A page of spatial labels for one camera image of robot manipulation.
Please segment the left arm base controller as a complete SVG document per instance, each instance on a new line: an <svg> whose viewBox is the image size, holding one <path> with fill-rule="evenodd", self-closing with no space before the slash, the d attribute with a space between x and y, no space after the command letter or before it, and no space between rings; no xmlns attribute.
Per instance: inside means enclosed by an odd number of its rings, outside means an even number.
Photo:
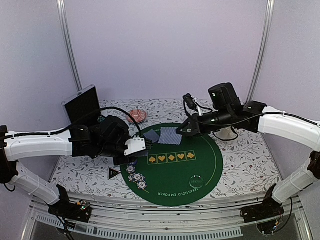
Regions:
<svg viewBox="0 0 320 240"><path fill-rule="evenodd" d="M63 219L88 223L91 217L91 204L80 200L72 203L69 200L59 200L57 203L48 206L48 213Z"/></svg>

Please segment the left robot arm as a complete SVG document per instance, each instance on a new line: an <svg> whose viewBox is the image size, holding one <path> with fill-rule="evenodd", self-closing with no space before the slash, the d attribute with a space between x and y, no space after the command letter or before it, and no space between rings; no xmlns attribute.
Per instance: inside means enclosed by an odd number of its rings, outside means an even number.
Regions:
<svg viewBox="0 0 320 240"><path fill-rule="evenodd" d="M16 132L2 125L0 182L23 189L55 208L63 217L70 217L75 210L65 188L49 183L43 179L42 173L36 174L28 169L28 160L104 156L113 158L115 165L122 165L145 148L142 137L130 136L129 126L111 115L92 126L72 124L51 131Z"/></svg>

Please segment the purple small blind button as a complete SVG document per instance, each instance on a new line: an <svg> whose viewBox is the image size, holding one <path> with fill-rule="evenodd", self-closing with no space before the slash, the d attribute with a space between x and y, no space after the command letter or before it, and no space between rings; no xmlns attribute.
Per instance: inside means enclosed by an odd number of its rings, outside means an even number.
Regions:
<svg viewBox="0 0 320 240"><path fill-rule="evenodd" d="M136 164L137 164L137 161L134 161L134 162L130 162L130 163L129 163L130 166L135 166Z"/></svg>

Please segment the right arm base controller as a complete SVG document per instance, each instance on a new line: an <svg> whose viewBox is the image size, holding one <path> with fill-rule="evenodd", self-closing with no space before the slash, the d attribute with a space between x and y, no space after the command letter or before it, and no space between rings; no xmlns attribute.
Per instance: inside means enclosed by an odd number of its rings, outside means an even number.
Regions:
<svg viewBox="0 0 320 240"><path fill-rule="evenodd" d="M257 225L258 231L264 235L271 235L277 230L284 213L285 211L282 206L273 208L271 206L264 205L263 203L246 206L240 210L240 216L243 218L245 223L274 218L271 221L259 223Z"/></svg>

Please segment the clear acrylic dealer button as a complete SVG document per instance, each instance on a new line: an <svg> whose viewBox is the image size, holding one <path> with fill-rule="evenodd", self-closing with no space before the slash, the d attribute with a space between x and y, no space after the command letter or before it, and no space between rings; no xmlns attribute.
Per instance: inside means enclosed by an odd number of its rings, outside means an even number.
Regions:
<svg viewBox="0 0 320 240"><path fill-rule="evenodd" d="M200 175L193 175L189 179L189 185L194 189L200 189L204 186L204 179Z"/></svg>

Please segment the white blue poker chip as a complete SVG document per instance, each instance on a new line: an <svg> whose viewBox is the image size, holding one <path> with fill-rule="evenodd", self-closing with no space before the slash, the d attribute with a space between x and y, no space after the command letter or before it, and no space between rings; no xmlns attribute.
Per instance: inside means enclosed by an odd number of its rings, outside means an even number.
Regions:
<svg viewBox="0 0 320 240"><path fill-rule="evenodd" d="M143 181L139 181L138 183L137 183L137 188L139 189L139 190L145 190L146 188L147 188L147 183L143 180Z"/></svg>
<svg viewBox="0 0 320 240"><path fill-rule="evenodd" d="M128 176L128 180L134 183L143 182L145 179L145 176L140 173L133 173Z"/></svg>
<svg viewBox="0 0 320 240"><path fill-rule="evenodd" d="M136 168L133 165L129 165L126 167L126 172L130 175L134 174L136 172Z"/></svg>

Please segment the blue playing card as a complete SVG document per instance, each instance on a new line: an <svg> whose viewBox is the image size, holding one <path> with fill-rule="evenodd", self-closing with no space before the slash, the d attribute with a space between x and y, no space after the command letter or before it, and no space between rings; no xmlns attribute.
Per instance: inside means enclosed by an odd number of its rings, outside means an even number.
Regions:
<svg viewBox="0 0 320 240"><path fill-rule="evenodd" d="M158 144L162 145L180 145L182 135L176 133L177 127L161 127Z"/></svg>
<svg viewBox="0 0 320 240"><path fill-rule="evenodd" d="M159 139L160 139L160 136L153 129L151 129L148 132L144 133L143 136L146 139L151 140L153 143L158 142Z"/></svg>

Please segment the blue playing card deck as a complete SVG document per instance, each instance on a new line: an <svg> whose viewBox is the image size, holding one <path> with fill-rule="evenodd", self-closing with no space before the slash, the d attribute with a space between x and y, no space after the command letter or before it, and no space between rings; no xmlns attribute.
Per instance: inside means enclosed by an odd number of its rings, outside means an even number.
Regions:
<svg viewBox="0 0 320 240"><path fill-rule="evenodd" d="M145 157L149 154L149 151L152 149L153 147L153 143L149 143L146 145L146 149L142 150L142 151L139 151L139 152L135 152L133 154L131 154L130 156L131 157Z"/></svg>

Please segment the aluminium poker chip case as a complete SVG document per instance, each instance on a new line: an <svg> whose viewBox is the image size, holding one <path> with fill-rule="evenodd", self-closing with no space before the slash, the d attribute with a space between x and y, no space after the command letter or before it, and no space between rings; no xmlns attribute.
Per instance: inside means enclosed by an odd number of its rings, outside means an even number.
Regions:
<svg viewBox="0 0 320 240"><path fill-rule="evenodd" d="M94 84L89 85L77 94L64 100L62 106L71 124L76 123L77 125L91 127L98 124L98 118L101 116L100 112L96 112L78 121L83 116L100 108L98 94Z"/></svg>

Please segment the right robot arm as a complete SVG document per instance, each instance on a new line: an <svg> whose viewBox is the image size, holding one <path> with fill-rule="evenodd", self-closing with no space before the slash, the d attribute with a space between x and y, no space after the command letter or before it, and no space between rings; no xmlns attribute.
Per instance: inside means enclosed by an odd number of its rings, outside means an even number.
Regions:
<svg viewBox="0 0 320 240"><path fill-rule="evenodd" d="M292 113L278 110L266 103L248 101L242 103L234 86L221 83L208 89L213 109L203 112L196 97L183 96L187 120L177 129L177 134L198 137L227 128L283 138L276 157L284 157L286 164L293 159L292 173L271 186L262 203L241 209L243 217L269 218L283 211L283 204L291 197L306 190L320 180L320 123Z"/></svg>

